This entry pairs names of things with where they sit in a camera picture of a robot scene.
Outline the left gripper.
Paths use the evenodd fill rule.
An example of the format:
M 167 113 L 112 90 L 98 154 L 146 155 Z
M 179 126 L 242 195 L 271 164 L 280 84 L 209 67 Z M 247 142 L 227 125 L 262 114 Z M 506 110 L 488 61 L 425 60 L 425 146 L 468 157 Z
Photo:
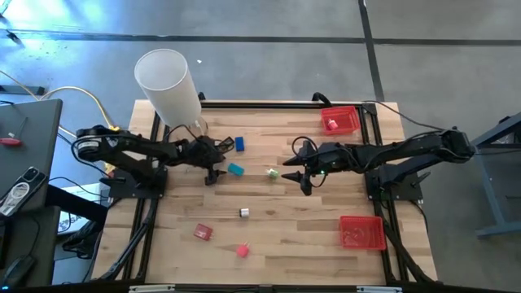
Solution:
M 208 174 L 204 178 L 206 186 L 216 184 L 219 176 L 226 174 L 226 171 L 212 168 L 214 164 L 224 161 L 224 155 L 217 147 L 222 143 L 220 139 L 199 136 L 188 144 L 187 163 L 195 167 L 207 168 Z

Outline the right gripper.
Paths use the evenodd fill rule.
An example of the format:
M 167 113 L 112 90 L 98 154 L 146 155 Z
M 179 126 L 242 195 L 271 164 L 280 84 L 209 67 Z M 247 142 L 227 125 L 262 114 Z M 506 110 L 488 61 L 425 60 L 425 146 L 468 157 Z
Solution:
M 304 165 L 316 154 L 316 147 L 309 140 L 304 140 L 302 147 L 283 165 Z M 314 157 L 313 171 L 317 174 L 339 173 L 343 171 L 355 171 L 359 169 L 359 163 L 352 149 L 337 142 L 325 142 L 317 149 Z M 300 171 L 285 173 L 282 178 L 300 184 L 300 190 L 304 195 L 312 194 L 312 182 L 310 176 Z

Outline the dark red charger block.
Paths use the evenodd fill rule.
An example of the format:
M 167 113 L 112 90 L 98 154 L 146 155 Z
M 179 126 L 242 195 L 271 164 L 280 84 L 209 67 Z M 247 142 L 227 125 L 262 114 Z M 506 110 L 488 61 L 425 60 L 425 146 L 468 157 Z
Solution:
M 213 229 L 211 227 L 203 224 L 197 224 L 194 229 L 193 235 L 196 238 L 200 238 L 204 241 L 209 241 L 212 238 L 212 232 Z

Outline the red plastic basket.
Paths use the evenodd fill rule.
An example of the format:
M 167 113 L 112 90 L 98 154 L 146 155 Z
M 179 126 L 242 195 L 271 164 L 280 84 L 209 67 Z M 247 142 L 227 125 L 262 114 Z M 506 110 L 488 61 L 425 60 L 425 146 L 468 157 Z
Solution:
M 379 216 L 341 216 L 339 236 L 343 248 L 375 251 L 387 248 L 383 219 Z
M 353 133 L 360 128 L 358 111 L 355 106 L 326 107 L 321 110 L 322 127 L 325 135 L 340 135 Z M 327 121 L 335 120 L 338 129 L 329 131 Z

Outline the white table lamp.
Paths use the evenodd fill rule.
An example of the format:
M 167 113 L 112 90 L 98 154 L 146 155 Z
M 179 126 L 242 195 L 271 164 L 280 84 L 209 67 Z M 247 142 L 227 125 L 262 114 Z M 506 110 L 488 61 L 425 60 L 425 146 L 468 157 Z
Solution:
M 163 135 L 165 141 L 170 138 L 193 141 L 208 133 L 199 93 L 184 55 L 171 49 L 149 51 L 135 64 L 134 78 L 169 128 Z

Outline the white printed box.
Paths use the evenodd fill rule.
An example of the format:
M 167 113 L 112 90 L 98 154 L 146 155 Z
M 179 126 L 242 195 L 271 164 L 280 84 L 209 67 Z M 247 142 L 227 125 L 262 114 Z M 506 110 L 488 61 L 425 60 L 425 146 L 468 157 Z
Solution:
M 108 204 L 108 199 L 106 199 L 108 196 L 108 188 L 102 183 L 64 187 L 63 190 L 90 202 L 102 204 L 104 206 L 107 206 Z M 87 222 L 88 220 L 83 216 L 62 211 L 59 217 L 57 235 L 61 236 L 75 233 L 86 225 Z

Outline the dark grey desk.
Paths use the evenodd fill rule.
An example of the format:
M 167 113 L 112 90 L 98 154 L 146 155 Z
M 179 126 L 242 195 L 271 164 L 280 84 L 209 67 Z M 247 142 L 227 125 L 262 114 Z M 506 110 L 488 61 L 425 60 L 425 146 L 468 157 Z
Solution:
M 61 110 L 59 100 L 0 106 L 0 138 L 28 118 L 22 146 L 0 145 L 0 196 L 30 167 L 50 175 Z M 0 281 L 13 260 L 31 255 L 36 264 L 18 287 L 51 284 L 60 209 L 46 204 L 47 189 L 48 179 L 13 217 L 0 217 Z

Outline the smartphone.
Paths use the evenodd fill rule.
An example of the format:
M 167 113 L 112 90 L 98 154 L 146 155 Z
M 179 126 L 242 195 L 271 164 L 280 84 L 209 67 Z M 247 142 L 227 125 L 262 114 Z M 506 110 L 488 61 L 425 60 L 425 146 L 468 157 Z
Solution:
M 0 217 L 12 217 L 16 214 L 41 188 L 47 175 L 35 167 L 28 168 L 0 196 Z

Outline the red screwdriver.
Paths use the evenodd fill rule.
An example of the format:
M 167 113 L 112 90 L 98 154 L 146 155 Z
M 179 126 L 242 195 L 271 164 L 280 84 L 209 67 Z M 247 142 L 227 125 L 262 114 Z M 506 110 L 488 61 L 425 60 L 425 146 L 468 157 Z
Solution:
M 20 135 L 21 135 L 21 132 L 23 131 L 23 128 L 24 128 L 27 120 L 28 120 L 27 117 L 25 117 L 22 120 L 19 128 L 16 130 L 15 133 L 9 133 L 5 138 L 0 138 L 0 145 L 6 146 L 6 147 L 21 147 L 23 145 L 23 142 L 20 139 Z

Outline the black computer mouse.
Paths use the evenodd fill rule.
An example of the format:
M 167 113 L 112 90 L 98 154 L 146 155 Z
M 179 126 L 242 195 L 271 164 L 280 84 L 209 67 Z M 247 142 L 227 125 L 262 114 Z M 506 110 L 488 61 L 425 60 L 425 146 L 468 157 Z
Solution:
M 0 289 L 7 290 L 21 284 L 35 264 L 36 259 L 31 255 L 23 255 L 13 260 L 0 281 Z

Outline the black table frame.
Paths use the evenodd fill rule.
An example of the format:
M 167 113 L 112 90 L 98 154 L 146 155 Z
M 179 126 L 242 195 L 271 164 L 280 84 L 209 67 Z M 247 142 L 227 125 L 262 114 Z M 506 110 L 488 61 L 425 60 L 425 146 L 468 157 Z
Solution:
M 385 264 L 398 272 L 393 250 L 341 246 L 339 218 L 374 212 L 362 175 L 316 179 L 310 196 L 292 181 L 268 177 L 270 168 L 289 172 L 282 163 L 296 149 L 296 137 L 326 141 L 319 103 L 207 101 L 203 117 L 210 136 L 243 137 L 245 150 L 231 151 L 226 160 L 244 174 L 225 174 L 206 186 L 200 168 L 169 170 L 152 238 L 138 246 L 149 254 L 146 282 L 382 285 Z M 241 208 L 249 217 L 239 216 Z M 209 241 L 193 235 L 197 224 L 213 229 Z M 249 246 L 245 258 L 236 254 L 242 243 Z

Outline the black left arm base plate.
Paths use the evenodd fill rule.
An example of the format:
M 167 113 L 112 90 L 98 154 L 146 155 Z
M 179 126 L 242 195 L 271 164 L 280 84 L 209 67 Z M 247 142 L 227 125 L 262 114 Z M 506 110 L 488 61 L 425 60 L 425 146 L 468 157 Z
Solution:
M 114 177 L 109 181 L 109 196 L 119 199 L 159 199 L 163 196 L 168 170 L 155 168 L 151 177 L 136 178 L 119 168 L 113 172 Z

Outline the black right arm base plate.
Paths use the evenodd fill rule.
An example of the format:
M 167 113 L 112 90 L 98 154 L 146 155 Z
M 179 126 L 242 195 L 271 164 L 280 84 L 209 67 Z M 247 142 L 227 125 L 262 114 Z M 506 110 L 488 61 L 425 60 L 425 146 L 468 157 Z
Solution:
M 430 173 L 406 175 L 403 179 L 389 179 L 383 170 L 375 169 L 364 174 L 367 198 L 371 201 L 423 201 L 420 183 Z

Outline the white frame bracket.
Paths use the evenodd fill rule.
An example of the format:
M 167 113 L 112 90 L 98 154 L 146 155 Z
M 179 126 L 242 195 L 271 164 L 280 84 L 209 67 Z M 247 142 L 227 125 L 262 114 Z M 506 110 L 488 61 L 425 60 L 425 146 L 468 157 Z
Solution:
M 128 293 L 175 293 L 176 287 L 171 284 L 144 284 L 131 286 Z
M 403 289 L 394 286 L 358 286 L 357 293 L 403 293 Z

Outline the blue-grey table frame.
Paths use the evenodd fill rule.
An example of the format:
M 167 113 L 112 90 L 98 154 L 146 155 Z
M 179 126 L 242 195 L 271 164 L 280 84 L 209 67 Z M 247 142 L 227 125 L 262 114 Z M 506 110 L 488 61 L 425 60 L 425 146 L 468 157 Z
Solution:
M 501 119 L 471 145 L 494 220 L 476 236 L 521 233 L 521 112 Z

